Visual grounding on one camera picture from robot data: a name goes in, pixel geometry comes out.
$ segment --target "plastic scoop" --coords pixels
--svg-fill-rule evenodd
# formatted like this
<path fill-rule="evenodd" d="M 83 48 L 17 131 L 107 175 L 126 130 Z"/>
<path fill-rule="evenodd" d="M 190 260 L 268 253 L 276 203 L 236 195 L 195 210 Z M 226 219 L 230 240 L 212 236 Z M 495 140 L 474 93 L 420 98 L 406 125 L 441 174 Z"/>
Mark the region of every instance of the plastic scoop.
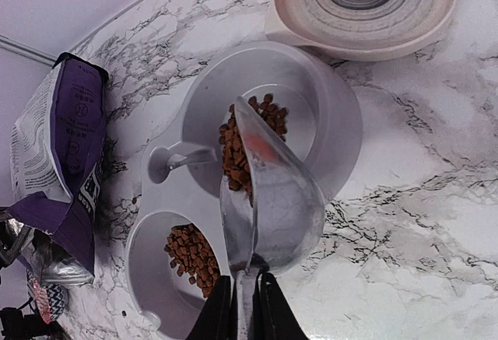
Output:
<path fill-rule="evenodd" d="M 282 273 L 306 258 L 324 227 L 324 197 L 307 168 L 242 97 L 235 116 L 251 169 L 253 208 L 223 179 L 220 204 L 236 281 L 237 338 L 253 338 L 253 294 L 262 272 Z"/>

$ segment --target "purple bag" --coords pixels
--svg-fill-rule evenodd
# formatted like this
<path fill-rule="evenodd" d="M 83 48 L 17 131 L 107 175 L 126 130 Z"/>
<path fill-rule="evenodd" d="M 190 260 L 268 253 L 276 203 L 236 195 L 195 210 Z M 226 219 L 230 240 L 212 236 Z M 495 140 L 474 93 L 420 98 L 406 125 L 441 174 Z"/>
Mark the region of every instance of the purple bag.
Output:
<path fill-rule="evenodd" d="M 16 203 L 8 213 L 49 235 L 92 275 L 107 80 L 102 68 L 61 54 L 12 131 Z"/>

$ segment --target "open food bag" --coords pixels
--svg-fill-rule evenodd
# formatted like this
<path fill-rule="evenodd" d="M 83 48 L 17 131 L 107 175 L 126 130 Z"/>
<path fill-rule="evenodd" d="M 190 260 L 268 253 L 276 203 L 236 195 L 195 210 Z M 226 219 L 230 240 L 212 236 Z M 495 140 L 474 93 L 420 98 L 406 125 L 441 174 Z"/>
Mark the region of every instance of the open food bag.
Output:
<path fill-rule="evenodd" d="M 20 260 L 42 285 L 93 281 L 107 80 L 102 68 L 62 54 L 12 130 L 16 203 L 6 211 L 13 232 L 33 229 Z"/>

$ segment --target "patterned fabric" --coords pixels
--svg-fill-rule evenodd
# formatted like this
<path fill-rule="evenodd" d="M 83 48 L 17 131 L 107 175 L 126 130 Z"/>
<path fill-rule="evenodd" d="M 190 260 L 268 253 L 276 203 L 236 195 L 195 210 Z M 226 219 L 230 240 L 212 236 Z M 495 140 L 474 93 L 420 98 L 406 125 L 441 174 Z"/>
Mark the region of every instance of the patterned fabric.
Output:
<path fill-rule="evenodd" d="M 40 316 L 46 324 L 56 321 L 64 313 L 68 302 L 68 291 L 57 284 L 42 287 L 31 272 L 27 274 L 29 293 L 33 297 Z"/>

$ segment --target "dry pet food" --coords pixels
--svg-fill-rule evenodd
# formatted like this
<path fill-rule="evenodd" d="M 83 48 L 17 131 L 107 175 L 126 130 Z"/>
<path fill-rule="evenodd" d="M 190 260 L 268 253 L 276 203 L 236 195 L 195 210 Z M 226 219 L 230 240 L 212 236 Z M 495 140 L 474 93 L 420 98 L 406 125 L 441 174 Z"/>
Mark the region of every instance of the dry pet food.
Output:
<path fill-rule="evenodd" d="M 258 112 L 268 126 L 283 140 L 286 140 L 286 108 L 279 108 L 273 103 L 273 95 L 267 93 L 263 102 L 259 103 L 256 96 L 252 96 L 249 105 Z M 237 130 L 234 105 L 230 105 L 231 116 L 226 124 L 219 127 L 219 144 L 223 145 L 223 171 L 229 178 L 229 188 L 232 191 L 240 191 L 242 188 L 247 192 L 249 201 L 253 201 L 253 189 L 251 183 L 251 172 L 247 163 L 246 153 L 242 146 L 242 139 Z"/>
<path fill-rule="evenodd" d="M 173 258 L 170 267 L 178 267 L 178 276 L 189 274 L 190 284 L 197 284 L 208 298 L 219 278 L 219 267 L 204 235 L 191 223 L 173 227 L 167 240 L 164 250 Z"/>

